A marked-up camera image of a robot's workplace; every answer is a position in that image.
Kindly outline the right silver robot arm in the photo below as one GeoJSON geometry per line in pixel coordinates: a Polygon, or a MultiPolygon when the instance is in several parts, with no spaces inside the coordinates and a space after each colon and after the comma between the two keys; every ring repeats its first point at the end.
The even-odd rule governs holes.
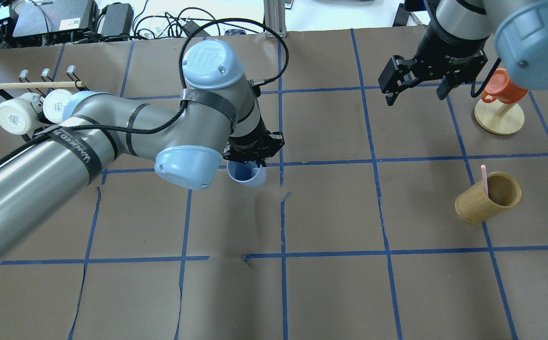
{"type": "Polygon", "coordinates": [[[461,84],[473,85],[488,58],[494,37],[497,61],[513,83],[526,90],[548,90],[548,0],[425,0],[430,22],[416,53],[392,56],[378,77],[392,106],[401,92],[440,80],[445,99],[461,84]]]}

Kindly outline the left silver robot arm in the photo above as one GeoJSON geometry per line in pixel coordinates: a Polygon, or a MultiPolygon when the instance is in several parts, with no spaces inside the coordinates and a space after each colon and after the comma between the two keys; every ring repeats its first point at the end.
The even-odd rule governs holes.
{"type": "Polygon", "coordinates": [[[260,87],[249,80],[235,50],[204,40],[180,52],[180,107],[170,110],[117,95],[79,91],[64,120],[0,159],[0,263],[46,220],[128,154],[154,162],[161,179],[203,190],[223,161],[265,167],[284,145],[267,129],[260,87]]]}

